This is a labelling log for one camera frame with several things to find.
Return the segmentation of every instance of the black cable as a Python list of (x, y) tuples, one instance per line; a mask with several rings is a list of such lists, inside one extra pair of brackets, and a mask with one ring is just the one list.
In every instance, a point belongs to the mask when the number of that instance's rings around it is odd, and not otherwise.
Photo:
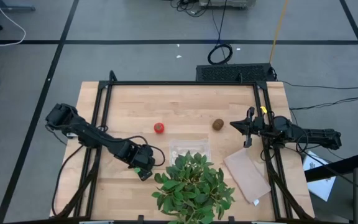
[(49, 131), (50, 133), (52, 133), (52, 134), (55, 136), (55, 138), (57, 138), (63, 145), (67, 146), (67, 144), (66, 144), (63, 140), (61, 140), (61, 139), (57, 136), (56, 133), (54, 133), (51, 129), (49, 129), (49, 127), (48, 127), (47, 124), (45, 125), (45, 129), (46, 129), (47, 131)]
[(153, 149), (156, 149), (156, 150), (160, 151), (161, 154), (162, 154), (162, 158), (163, 158), (162, 163), (157, 164), (157, 165), (154, 164), (154, 166), (162, 166), (162, 165), (165, 163), (165, 154), (164, 154), (164, 152), (163, 152), (161, 149), (159, 149), (159, 148), (157, 148), (157, 147), (155, 147), (155, 146), (150, 146), (150, 147), (152, 147)]
[(327, 170), (329, 170), (330, 172), (332, 172), (333, 174), (335, 174), (336, 176), (340, 176), (342, 177), (343, 179), (345, 179), (346, 181), (348, 181), (349, 183), (351, 184), (355, 184), (353, 183), (353, 181), (349, 180), (348, 178), (344, 177), (342, 174), (336, 172), (335, 170), (331, 169), (330, 167), (326, 166), (325, 164), (323, 164), (322, 162), (320, 162), (318, 159), (315, 159), (314, 157), (310, 156), (312, 159), (314, 159), (315, 161), (317, 161), (318, 163), (320, 163), (324, 168), (326, 168)]
[(293, 118), (295, 119), (295, 124), (298, 125), (298, 120), (296, 119), (295, 113), (292, 110), (290, 110), (290, 111), (293, 115)]
[(356, 90), (358, 89), (358, 87), (333, 87), (333, 86), (319, 86), (319, 85), (313, 85), (313, 86), (309, 86), (309, 85), (295, 85), (295, 84), (291, 84), (289, 82), (283, 81), (283, 80), (279, 80), (280, 82), (284, 82), (290, 86), (295, 86), (295, 87), (305, 87), (305, 88), (327, 88), (327, 89), (333, 89), (333, 90)]
[[(208, 63), (210, 63), (211, 65), (223, 65), (223, 64), (227, 63), (228, 61), (230, 61), (231, 57), (233, 56), (233, 49), (232, 49), (231, 45), (230, 45), (230, 44), (221, 44), (221, 32), (222, 32), (224, 14), (225, 14), (225, 12), (226, 12), (226, 6), (227, 6), (227, 0), (225, 0), (225, 2), (224, 2), (223, 14), (222, 14), (222, 21), (221, 21), (221, 26), (220, 26), (219, 32), (218, 32), (218, 39), (217, 39), (217, 41), (216, 41), (216, 45), (215, 45), (215, 47), (210, 51), (210, 53), (208, 54), (208, 57), (207, 57)], [(222, 51), (223, 51), (223, 48), (229, 49), (229, 55), (228, 55), (227, 57), (225, 57), (225, 58), (224, 58), (222, 61), (220, 61), (220, 62), (213, 62), (213, 61), (211, 60), (211, 56), (212, 56), (212, 54), (215, 52), (215, 50), (217, 50), (217, 49), (219, 49), (219, 48), (221, 48)]]
[[(291, 149), (291, 148), (289, 148), (289, 147), (284, 147), (284, 149), (289, 149), (289, 150), (292, 150), (292, 151), (294, 151), (294, 152), (298, 152), (298, 151), (296, 151), (295, 149)], [(324, 159), (325, 161), (327, 161), (328, 163), (333, 163), (333, 161), (329, 161), (328, 159), (325, 159), (325, 158), (322, 158), (322, 157), (319, 157), (319, 156), (313, 156), (313, 157), (315, 157), (315, 158), (319, 158), (319, 159)]]
[(326, 106), (332, 106), (332, 105), (337, 105), (340, 103), (348, 103), (348, 102), (352, 102), (352, 101), (357, 101), (358, 97), (353, 97), (353, 98), (346, 98), (343, 100), (338, 100), (334, 103), (321, 103), (318, 105), (313, 105), (313, 106), (306, 106), (306, 107), (301, 107), (301, 108), (290, 108), (290, 110), (308, 110), (308, 109), (312, 109), (312, 108), (323, 108)]
[(55, 197), (56, 197), (56, 192), (57, 192), (57, 189), (58, 189), (58, 186), (59, 186), (59, 181), (60, 181), (60, 175), (62, 174), (62, 171), (63, 171), (63, 168), (64, 166), (66, 165), (66, 163), (78, 152), (80, 151), (80, 149), (83, 147), (84, 145), (81, 145), (77, 150), (75, 150), (71, 155), (69, 155), (67, 157), (67, 159), (63, 162), (60, 170), (59, 170), (59, 173), (57, 175), (57, 180), (56, 180), (56, 185), (55, 185), (55, 190), (53, 191), (53, 197), (52, 197), (52, 213), (53, 215), (57, 215), (56, 214), (56, 211), (55, 211)]
[(337, 154), (331, 152), (331, 150), (329, 150), (329, 149), (327, 149), (327, 150), (328, 150), (329, 153), (331, 153), (331, 154), (334, 155), (335, 157), (337, 157), (337, 158), (339, 158), (339, 159), (342, 159), (342, 160), (345, 159), (345, 158), (342, 158), (341, 156), (339, 156), (339, 155), (337, 155)]

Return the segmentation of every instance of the green plant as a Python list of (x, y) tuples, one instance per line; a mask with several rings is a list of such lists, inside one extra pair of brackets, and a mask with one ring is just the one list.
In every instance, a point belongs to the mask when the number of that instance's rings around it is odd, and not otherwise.
[(223, 171), (209, 168), (206, 156), (200, 153), (191, 156), (179, 156), (175, 165), (166, 168), (167, 174), (155, 174), (154, 180), (163, 184), (159, 191), (152, 194), (157, 198), (158, 209), (177, 220), (169, 224), (208, 224), (212, 222), (214, 211), (222, 219), (224, 211), (234, 202), (231, 194), (234, 188), (228, 188), (223, 182)]

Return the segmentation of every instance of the black metal frame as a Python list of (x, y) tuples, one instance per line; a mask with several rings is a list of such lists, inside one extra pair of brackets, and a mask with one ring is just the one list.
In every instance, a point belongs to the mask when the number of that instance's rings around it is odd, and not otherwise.
[[(258, 115), (259, 116), (262, 115), (262, 110), (260, 109), (261, 102), (260, 102), (260, 96), (259, 96), (259, 88), (261, 88), (262, 91), (263, 91), (264, 100), (265, 100), (267, 110), (271, 111), (269, 93), (267, 91), (266, 82), (261, 82), (261, 83), (256, 83), (256, 82), (239, 83), (239, 82), (194, 82), (194, 81), (190, 81), (190, 82), (117, 81), (114, 73), (111, 72), (109, 81), (99, 81), (98, 92), (96, 94), (96, 100), (95, 100), (95, 104), (94, 104), (94, 110), (93, 110), (93, 116), (92, 116), (91, 124), (96, 125), (96, 123), (97, 123), (97, 117), (98, 117), (100, 102), (102, 100), (101, 96), (102, 96), (103, 90), (107, 87), (106, 99), (105, 99), (104, 109), (103, 109), (103, 116), (102, 116), (102, 120), (101, 120), (101, 126), (106, 125), (106, 120), (107, 120), (107, 115), (108, 115), (108, 110), (109, 110), (109, 102), (110, 102), (110, 98), (111, 98), (112, 86), (113, 85), (233, 85), (233, 86), (241, 85), (241, 86), (252, 86), (253, 89), (254, 89), (255, 104), (256, 104), (256, 107), (258, 108), (258, 110), (257, 110)], [(269, 118), (269, 122), (271, 122), (271, 120), (272, 120), (271, 113), (269, 113), (268, 118)], [(265, 156), (269, 156), (269, 150), (267, 150), (269, 148), (269, 146), (267, 146), (266, 143), (267, 142), (263, 141), (264, 149), (266, 149), (265, 150)], [(85, 177), (87, 176), (88, 167), (89, 167), (90, 158), (91, 158), (91, 151), (92, 150), (93, 149), (90, 149), (90, 148), (86, 149), (86, 154), (85, 154), (84, 163), (83, 163), (83, 169), (81, 171), (80, 185), (83, 184), (83, 182), (85, 181)], [(100, 155), (101, 147), (96, 149), (96, 153)], [(283, 176), (284, 175), (283, 165), (282, 165), (282, 160), (281, 160), (281, 156), (280, 156), (279, 151), (276, 152), (276, 156), (277, 155), (279, 155), (278, 157), (276, 157), (277, 168), (278, 168), (280, 177), (282, 178), (283, 183), (285, 184), (285, 177)], [(273, 167), (272, 162), (267, 161), (267, 166), (268, 167), (269, 166)], [(272, 178), (271, 178), (269, 173), (268, 173), (268, 176), (269, 176), (269, 184), (270, 184), (270, 186), (272, 188), (271, 195), (272, 195), (273, 210), (274, 210), (274, 214), (275, 214), (275, 219), (277, 220), (278, 218), (281, 218), (281, 216), (280, 216), (280, 207), (279, 207), (279, 204), (278, 204), (277, 190), (276, 190), (276, 187), (275, 187), (275, 183), (272, 180)], [(95, 190), (96, 190), (96, 181), (97, 181), (97, 174), (95, 175), (95, 178), (91, 182), (91, 187), (90, 187), (90, 190), (89, 190), (88, 203), (86, 204), (85, 217), (88, 217), (88, 218), (91, 216), (91, 212), (92, 212), (94, 193), (95, 193)], [(286, 198), (283, 198), (283, 200), (284, 200), (284, 204), (285, 204), (285, 210), (286, 210), (287, 217), (292, 218), (291, 206), (289, 205), (289, 203), (286, 200)], [(82, 198), (76, 204), (75, 211), (74, 211), (74, 214), (73, 214), (74, 217), (80, 217), (81, 206), (82, 206)], [(123, 220), (123, 221), (114, 221), (114, 222), (115, 223), (139, 223), (139, 220), (133, 220), (133, 221), (124, 221)], [(166, 221), (152, 221), (152, 222), (144, 222), (144, 223), (166, 223)]]

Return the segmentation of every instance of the white paper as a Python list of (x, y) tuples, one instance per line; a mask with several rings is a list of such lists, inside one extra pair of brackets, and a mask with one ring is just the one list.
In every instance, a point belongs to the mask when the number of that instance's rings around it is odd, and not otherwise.
[[(328, 164), (324, 159), (319, 158), (316, 154), (309, 151), (309, 155), (313, 156), (313, 158), (319, 160), (323, 164)], [(312, 168), (316, 168), (322, 166), (319, 162), (315, 161), (314, 159), (306, 156), (303, 161), (303, 170), (309, 170)], [(324, 180), (316, 180), (313, 182), (308, 183), (309, 191), (318, 196), (319, 198), (323, 199), (324, 201), (328, 201), (329, 194), (333, 189), (335, 177), (331, 177)]]

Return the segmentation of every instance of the cable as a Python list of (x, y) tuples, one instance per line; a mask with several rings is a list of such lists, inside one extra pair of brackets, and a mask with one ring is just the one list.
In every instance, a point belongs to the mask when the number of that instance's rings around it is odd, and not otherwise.
[(342, 158), (341, 156), (339, 156), (339, 155), (337, 155), (337, 154), (331, 152), (331, 150), (329, 150), (329, 149), (327, 149), (327, 150), (328, 150), (329, 153), (331, 153), (332, 155), (336, 156), (337, 158), (340, 158), (340, 159), (342, 159), (342, 160), (345, 159), (345, 158)]
[[(216, 45), (215, 47), (210, 51), (210, 53), (208, 54), (208, 63), (210, 63), (211, 65), (223, 65), (225, 63), (227, 63), (228, 61), (230, 61), (231, 57), (233, 56), (233, 49), (231, 47), (230, 44), (221, 44), (221, 32), (222, 32), (222, 26), (223, 26), (223, 20), (224, 20), (224, 14), (226, 12), (226, 6), (227, 6), (227, 0), (225, 0), (224, 2), (224, 7), (223, 7), (223, 14), (222, 14), (222, 21), (221, 21), (221, 27), (219, 28), (219, 32), (218, 32), (218, 39), (216, 41)], [(215, 50), (219, 49), (219, 48), (222, 48), (222, 51), (223, 51), (223, 48), (227, 48), (229, 49), (229, 55), (227, 57), (225, 57), (222, 61), (220, 62), (213, 62), (211, 60), (211, 56), (212, 54), (215, 52)]]
[(291, 84), (289, 82), (280, 80), (280, 82), (284, 82), (290, 86), (294, 86), (294, 87), (305, 87), (305, 88), (327, 88), (327, 89), (334, 89), (334, 90), (356, 90), (358, 89), (358, 87), (333, 87), (333, 86), (319, 86), (319, 85), (313, 85), (313, 86), (308, 86), (308, 85), (295, 85), (295, 84)]
[[(284, 147), (284, 149), (289, 149), (289, 150), (292, 150), (292, 151), (294, 151), (294, 152), (298, 152), (298, 151), (296, 151), (295, 149), (291, 149), (291, 148), (289, 148), (289, 147)], [(325, 159), (325, 158), (322, 158), (322, 157), (319, 157), (319, 156), (313, 156), (313, 157), (319, 158), (319, 159), (324, 159), (324, 160), (327, 161), (328, 163), (333, 163), (333, 161), (329, 161), (328, 159)]]
[(26, 35), (26, 32), (25, 30), (23, 29), (23, 27), (21, 27), (19, 24), (15, 23), (11, 18), (9, 18), (5, 12), (1, 9), (0, 7), (0, 12), (6, 17), (6, 19), (8, 19), (9, 21), (11, 21), (13, 24), (15, 24), (18, 28), (20, 28), (22, 31), (23, 31), (23, 37), (20, 41), (18, 42), (15, 42), (15, 43), (10, 43), (10, 44), (0, 44), (0, 47), (5, 47), (5, 46), (10, 46), (10, 45), (16, 45), (16, 44), (19, 44), (21, 42), (23, 42), (23, 40), (25, 39), (25, 35)]
[(312, 108), (323, 108), (326, 106), (332, 106), (332, 105), (337, 105), (340, 103), (347, 103), (347, 102), (352, 102), (352, 101), (357, 101), (358, 97), (353, 97), (353, 98), (346, 98), (343, 100), (338, 100), (334, 103), (321, 103), (318, 105), (313, 105), (313, 106), (306, 106), (306, 107), (301, 107), (301, 108), (290, 108), (290, 110), (308, 110), (308, 109), (312, 109)]
[(63, 145), (67, 146), (67, 144), (66, 144), (63, 140), (61, 140), (61, 139), (57, 136), (57, 134), (54, 133), (54, 132), (48, 127), (47, 124), (45, 125), (45, 128), (47, 129), (47, 131), (49, 131), (50, 133), (52, 133), (52, 134), (55, 136), (55, 138), (57, 138)]
[(66, 165), (66, 163), (78, 152), (80, 151), (80, 149), (83, 147), (84, 145), (81, 145), (78, 149), (76, 149), (71, 155), (69, 155), (67, 157), (67, 159), (63, 162), (60, 170), (59, 170), (59, 173), (57, 175), (57, 180), (56, 180), (56, 185), (55, 185), (55, 190), (53, 192), (53, 197), (52, 197), (52, 213), (53, 215), (57, 215), (56, 211), (55, 211), (55, 197), (56, 197), (56, 192), (57, 192), (57, 189), (58, 189), (58, 186), (59, 186), (59, 181), (60, 181), (60, 176), (62, 174), (62, 171), (63, 171), (63, 168), (64, 166)]
[(290, 111), (293, 115), (293, 118), (295, 119), (295, 124), (298, 125), (298, 120), (296, 119), (295, 113), (292, 110), (290, 110)]
[(152, 147), (153, 149), (156, 149), (156, 150), (160, 151), (161, 154), (162, 154), (162, 158), (163, 158), (162, 163), (157, 164), (157, 165), (154, 164), (154, 166), (162, 166), (162, 165), (165, 163), (165, 154), (164, 154), (164, 152), (163, 152), (161, 149), (159, 149), (159, 148), (157, 148), (157, 147), (155, 147), (155, 146), (150, 146), (150, 147)]
[(278, 32), (281, 29), (281, 24), (283, 22), (283, 18), (284, 18), (284, 15), (285, 15), (285, 10), (287, 9), (287, 5), (288, 5), (288, 0), (285, 0), (283, 11), (281, 12), (280, 20), (278, 21), (278, 26), (277, 26), (276, 32), (274, 33), (274, 40), (273, 40), (272, 50), (270, 51), (270, 57), (268, 59), (268, 62), (270, 64), (272, 64), (272, 61), (273, 61), (274, 50), (276, 48), (276, 40), (278, 38)]
[(351, 184), (355, 184), (353, 183), (353, 181), (349, 180), (348, 178), (344, 177), (342, 174), (336, 172), (335, 170), (331, 169), (330, 167), (328, 167), (326, 164), (323, 164), (322, 162), (320, 162), (319, 160), (315, 159), (314, 157), (310, 156), (312, 159), (314, 159), (315, 161), (317, 161), (318, 163), (320, 163), (324, 168), (326, 168), (327, 170), (329, 170), (330, 172), (332, 172), (333, 174), (342, 177), (343, 179), (345, 179), (346, 181), (348, 181)]

